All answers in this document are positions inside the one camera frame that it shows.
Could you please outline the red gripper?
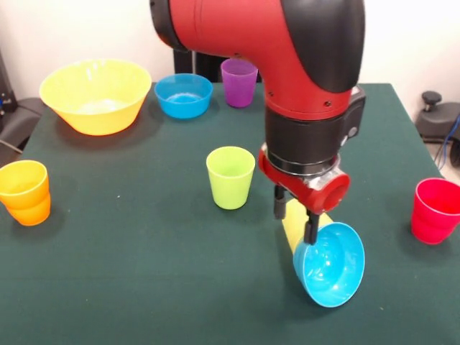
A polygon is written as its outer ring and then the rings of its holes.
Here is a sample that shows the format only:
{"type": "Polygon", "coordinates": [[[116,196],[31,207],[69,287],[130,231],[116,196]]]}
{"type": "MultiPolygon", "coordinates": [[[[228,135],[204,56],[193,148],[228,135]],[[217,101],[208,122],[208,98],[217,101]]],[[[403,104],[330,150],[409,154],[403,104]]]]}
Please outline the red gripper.
{"type": "Polygon", "coordinates": [[[340,168],[341,158],[332,159],[332,166],[319,174],[293,175],[278,169],[269,161],[269,151],[264,143],[259,151],[260,170],[275,184],[274,216],[285,218],[285,191],[289,192],[307,209],[303,241],[315,244],[318,236],[319,214],[337,207],[351,185],[351,178],[340,168]]]}

